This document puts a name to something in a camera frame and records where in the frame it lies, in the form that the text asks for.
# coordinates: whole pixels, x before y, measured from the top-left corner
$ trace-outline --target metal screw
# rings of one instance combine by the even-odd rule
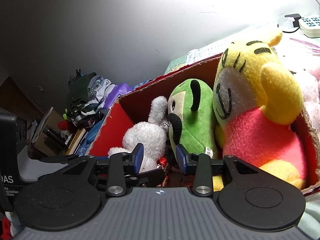
[[[199,194],[208,194],[211,192],[211,189],[207,186],[196,187],[196,192]]]
[[[124,189],[120,186],[111,186],[110,188],[108,188],[108,191],[112,194],[120,194],[124,191]]]

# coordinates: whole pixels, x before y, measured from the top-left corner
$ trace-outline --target pink object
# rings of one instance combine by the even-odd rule
[[[298,39],[294,39],[294,38],[290,38],[290,40],[299,42],[303,45],[306,45],[309,48],[320,49],[320,47],[318,45],[315,45],[315,44],[307,42],[307,41],[302,41],[302,40],[298,40]]]
[[[309,70],[309,73],[311,75],[313,75],[317,79],[317,81],[318,81],[318,90],[320,92],[320,66],[317,67],[315,70]]]
[[[293,164],[301,179],[307,177],[307,164],[298,136],[288,126],[268,120],[260,108],[243,113],[225,129],[223,155],[233,154],[256,167],[271,160]]]

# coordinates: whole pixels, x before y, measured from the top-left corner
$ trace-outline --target pile of clothes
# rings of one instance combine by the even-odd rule
[[[95,72],[83,75],[77,71],[77,76],[71,76],[68,81],[67,117],[76,127],[92,127],[114,86],[110,80]]]

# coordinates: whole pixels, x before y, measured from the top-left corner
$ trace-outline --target green plush toy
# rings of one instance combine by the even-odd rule
[[[218,158],[214,141],[217,122],[212,109],[212,89],[199,79],[178,85],[168,100],[169,137],[174,154],[182,144],[189,153],[206,153]]]

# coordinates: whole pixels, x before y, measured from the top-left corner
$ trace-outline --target gray textured handle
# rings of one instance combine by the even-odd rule
[[[23,182],[36,182],[39,177],[62,169],[67,164],[44,163],[28,157],[28,146],[18,154],[18,169]]]
[[[111,198],[84,225],[67,231],[25,228],[14,240],[310,240],[298,228],[256,232],[226,219],[208,198],[187,188],[134,188]]]

